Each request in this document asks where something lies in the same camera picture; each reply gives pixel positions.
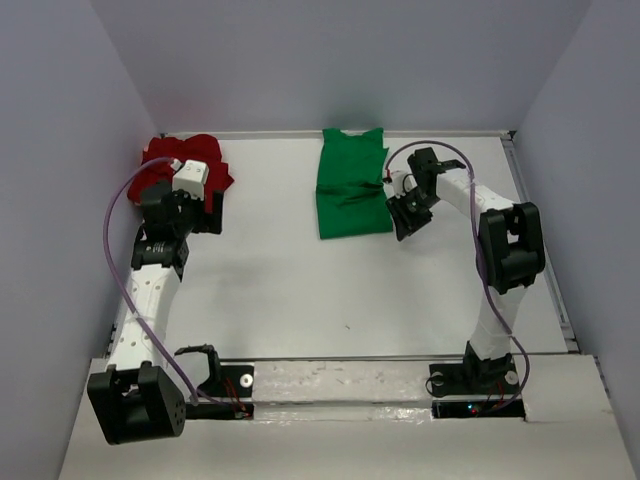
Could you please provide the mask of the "green t-shirt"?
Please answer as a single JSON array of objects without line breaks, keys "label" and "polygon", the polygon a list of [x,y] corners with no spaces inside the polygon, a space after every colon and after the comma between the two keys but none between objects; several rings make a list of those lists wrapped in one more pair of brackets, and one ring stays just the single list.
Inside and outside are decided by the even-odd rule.
[{"label": "green t-shirt", "polygon": [[387,154],[381,127],[357,135],[323,131],[315,188],[322,240],[393,230],[382,181]]}]

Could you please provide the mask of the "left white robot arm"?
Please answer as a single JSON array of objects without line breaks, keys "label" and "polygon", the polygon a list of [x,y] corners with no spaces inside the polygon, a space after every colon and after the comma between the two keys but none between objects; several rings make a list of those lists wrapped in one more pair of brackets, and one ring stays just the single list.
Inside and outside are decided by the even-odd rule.
[{"label": "left white robot arm", "polygon": [[221,370],[206,360],[186,372],[164,344],[171,305],[182,283],[192,233],[222,230],[220,191],[203,181],[162,180],[140,194],[142,223],[130,272],[120,280],[126,311],[107,365],[90,375],[87,394],[105,440],[121,445],[178,437],[188,404],[215,392]]}]

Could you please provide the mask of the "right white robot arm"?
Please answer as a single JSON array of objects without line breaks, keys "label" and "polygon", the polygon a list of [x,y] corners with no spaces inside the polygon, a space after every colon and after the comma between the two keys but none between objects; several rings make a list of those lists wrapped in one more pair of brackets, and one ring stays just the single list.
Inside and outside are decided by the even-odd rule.
[{"label": "right white robot arm", "polygon": [[476,178],[462,152],[441,161],[440,142],[419,140],[404,146],[408,168],[383,167],[383,181],[392,188],[386,201],[398,240],[431,222],[439,203],[455,207],[471,223],[476,270],[483,288],[478,320],[458,363],[430,368],[428,387],[436,398],[480,395],[506,384],[516,373],[511,350],[518,310],[527,289],[546,265],[540,212],[531,202],[509,200]]}]

